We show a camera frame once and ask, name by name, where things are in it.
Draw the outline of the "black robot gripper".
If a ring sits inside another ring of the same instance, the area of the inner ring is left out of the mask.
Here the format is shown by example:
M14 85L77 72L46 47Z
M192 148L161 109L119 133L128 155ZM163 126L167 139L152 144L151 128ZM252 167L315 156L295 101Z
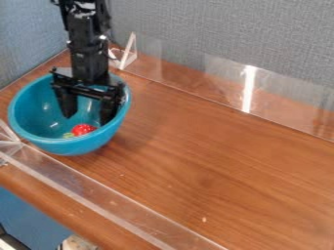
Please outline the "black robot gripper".
M117 114L125 97L125 84L112 79L104 51L73 52L69 67L50 69L56 99L65 118L77 112L79 97L100 101L100 125L104 126Z

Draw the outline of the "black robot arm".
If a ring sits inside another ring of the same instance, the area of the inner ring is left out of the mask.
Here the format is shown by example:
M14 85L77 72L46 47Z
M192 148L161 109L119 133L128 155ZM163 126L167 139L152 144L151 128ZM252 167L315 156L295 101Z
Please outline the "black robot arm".
M69 40L71 67L53 67L50 83L61 113L71 118L79 110L79 96L100 101L99 122L116 116L125 96L125 84L108 71L111 29L105 0L50 0L60 9Z

